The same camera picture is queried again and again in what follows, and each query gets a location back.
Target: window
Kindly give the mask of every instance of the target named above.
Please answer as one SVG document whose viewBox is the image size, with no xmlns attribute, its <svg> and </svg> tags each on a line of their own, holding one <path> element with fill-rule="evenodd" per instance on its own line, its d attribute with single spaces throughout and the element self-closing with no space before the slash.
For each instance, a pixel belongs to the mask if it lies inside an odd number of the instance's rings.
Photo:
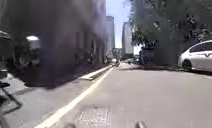
<svg viewBox="0 0 212 128">
<path fill-rule="evenodd" d="M 192 49 L 190 49 L 190 52 L 203 52 L 203 51 L 212 51 L 212 42 L 196 45 Z"/>
</svg>

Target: skyscraper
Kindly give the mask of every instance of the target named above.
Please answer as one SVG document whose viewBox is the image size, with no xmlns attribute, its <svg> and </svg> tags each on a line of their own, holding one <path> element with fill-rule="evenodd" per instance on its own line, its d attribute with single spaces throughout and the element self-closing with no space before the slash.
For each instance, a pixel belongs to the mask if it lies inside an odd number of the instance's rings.
<svg viewBox="0 0 212 128">
<path fill-rule="evenodd" d="M 106 44 L 106 55 L 108 58 L 113 58 L 113 49 L 115 48 L 115 28 L 114 28 L 114 17 L 107 16 L 106 23 L 107 31 L 107 44 Z"/>
<path fill-rule="evenodd" d="M 122 32 L 122 53 L 123 56 L 133 56 L 134 48 L 132 46 L 132 28 L 129 22 L 123 24 Z"/>
</svg>

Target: road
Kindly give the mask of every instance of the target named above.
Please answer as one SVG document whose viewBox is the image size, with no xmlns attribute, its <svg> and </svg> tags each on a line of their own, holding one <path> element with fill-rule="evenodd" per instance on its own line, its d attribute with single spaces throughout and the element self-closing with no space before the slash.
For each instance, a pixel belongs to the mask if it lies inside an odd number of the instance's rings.
<svg viewBox="0 0 212 128">
<path fill-rule="evenodd" d="M 212 76 L 121 64 L 53 128 L 212 128 Z"/>
</svg>

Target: sky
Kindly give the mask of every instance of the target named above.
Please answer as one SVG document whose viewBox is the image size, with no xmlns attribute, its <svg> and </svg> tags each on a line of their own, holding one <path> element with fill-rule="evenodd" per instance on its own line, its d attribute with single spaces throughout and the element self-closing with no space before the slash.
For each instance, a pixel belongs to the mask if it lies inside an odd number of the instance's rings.
<svg viewBox="0 0 212 128">
<path fill-rule="evenodd" d="M 115 47 L 122 47 L 123 23 L 129 20 L 129 0 L 106 0 L 106 14 L 115 19 Z"/>
</svg>

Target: car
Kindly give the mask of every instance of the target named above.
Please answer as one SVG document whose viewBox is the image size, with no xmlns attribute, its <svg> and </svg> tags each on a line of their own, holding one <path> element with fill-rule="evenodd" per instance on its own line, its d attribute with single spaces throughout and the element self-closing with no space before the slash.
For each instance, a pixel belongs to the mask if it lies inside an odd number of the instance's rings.
<svg viewBox="0 0 212 128">
<path fill-rule="evenodd" d="M 212 72 L 212 40 L 198 43 L 182 53 L 179 66 L 187 71 Z"/>
</svg>

